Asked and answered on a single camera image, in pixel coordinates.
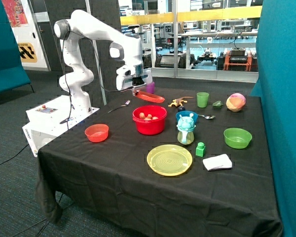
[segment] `purple cup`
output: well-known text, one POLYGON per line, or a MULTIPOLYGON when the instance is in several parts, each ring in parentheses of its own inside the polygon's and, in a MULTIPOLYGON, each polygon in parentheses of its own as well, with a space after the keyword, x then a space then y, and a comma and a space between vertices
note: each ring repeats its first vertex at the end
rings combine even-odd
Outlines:
POLYGON ((154 94, 154 82, 146 85, 146 92, 154 94))

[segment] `white cloth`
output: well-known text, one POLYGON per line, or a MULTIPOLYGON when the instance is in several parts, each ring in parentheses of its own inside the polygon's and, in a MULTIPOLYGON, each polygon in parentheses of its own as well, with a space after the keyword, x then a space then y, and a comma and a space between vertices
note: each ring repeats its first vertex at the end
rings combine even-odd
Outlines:
POLYGON ((203 159, 203 164, 208 171, 232 168, 232 162, 226 154, 203 159))

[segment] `green cup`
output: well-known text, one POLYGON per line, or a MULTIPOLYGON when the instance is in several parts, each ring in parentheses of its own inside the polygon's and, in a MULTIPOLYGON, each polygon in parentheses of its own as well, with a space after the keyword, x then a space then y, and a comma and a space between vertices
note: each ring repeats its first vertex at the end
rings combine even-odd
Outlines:
POLYGON ((209 93, 198 92, 197 93, 197 106, 200 108, 205 108, 207 106, 209 93))

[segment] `toy lizard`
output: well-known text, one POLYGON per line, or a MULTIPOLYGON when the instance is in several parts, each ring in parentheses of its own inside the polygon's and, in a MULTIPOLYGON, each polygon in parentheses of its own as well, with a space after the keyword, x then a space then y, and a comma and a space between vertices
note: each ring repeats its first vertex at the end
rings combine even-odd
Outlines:
POLYGON ((187 103, 187 100, 184 100, 185 98, 191 98, 191 97, 189 97, 189 96, 187 96, 187 97, 181 97, 181 98, 179 98, 179 99, 175 99, 175 100, 172 100, 172 103, 170 104, 170 105, 168 105, 169 107, 171 107, 171 106, 175 106, 175 107, 177 107, 177 106, 183 106, 183 104, 182 103, 187 103))

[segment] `glass wall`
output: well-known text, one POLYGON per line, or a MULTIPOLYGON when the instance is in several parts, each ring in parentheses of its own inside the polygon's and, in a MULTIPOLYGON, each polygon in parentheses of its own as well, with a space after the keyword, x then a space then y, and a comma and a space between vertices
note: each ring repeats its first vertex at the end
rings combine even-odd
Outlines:
POLYGON ((262 0, 119 0, 154 76, 255 82, 262 0))

